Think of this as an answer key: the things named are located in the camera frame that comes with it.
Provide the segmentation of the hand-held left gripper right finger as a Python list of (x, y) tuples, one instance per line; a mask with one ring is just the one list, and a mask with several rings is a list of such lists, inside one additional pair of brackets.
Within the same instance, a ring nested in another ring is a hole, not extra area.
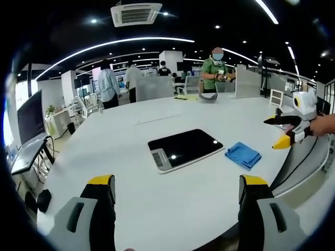
[(307, 235), (299, 215), (257, 176), (239, 178), (238, 250), (298, 250)]

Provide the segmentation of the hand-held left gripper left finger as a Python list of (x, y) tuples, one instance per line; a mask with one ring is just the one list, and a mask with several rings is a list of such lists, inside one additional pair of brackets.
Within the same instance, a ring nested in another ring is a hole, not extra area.
[(55, 250), (115, 250), (115, 176), (92, 178), (54, 216), (46, 235)]

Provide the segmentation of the person's right hand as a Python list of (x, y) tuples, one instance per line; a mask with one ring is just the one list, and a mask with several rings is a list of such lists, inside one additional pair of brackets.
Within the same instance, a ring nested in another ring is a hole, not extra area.
[(335, 114), (316, 116), (310, 122), (310, 129), (313, 136), (335, 134)]

